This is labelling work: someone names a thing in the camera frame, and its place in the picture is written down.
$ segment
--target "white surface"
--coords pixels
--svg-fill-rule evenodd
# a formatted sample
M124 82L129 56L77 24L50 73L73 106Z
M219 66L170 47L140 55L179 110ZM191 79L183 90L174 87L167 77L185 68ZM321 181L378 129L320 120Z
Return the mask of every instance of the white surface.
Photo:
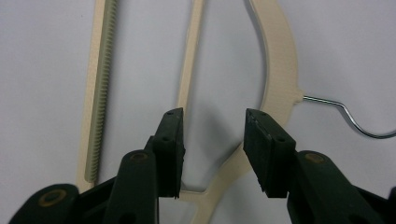
M280 0L296 41L300 87L340 100L364 128L396 128L396 4ZM190 1L120 1L101 180L143 148L177 100ZM183 180L203 189L242 139L246 107L263 88L261 44L244 1L207 0L185 131ZM73 183L93 1L0 2L0 218L37 190ZM325 153L355 185L387 197L396 186L396 139L352 131L335 108L295 106L298 150ZM287 223L253 173L238 180L212 223ZM188 223L192 206L161 200L162 223Z

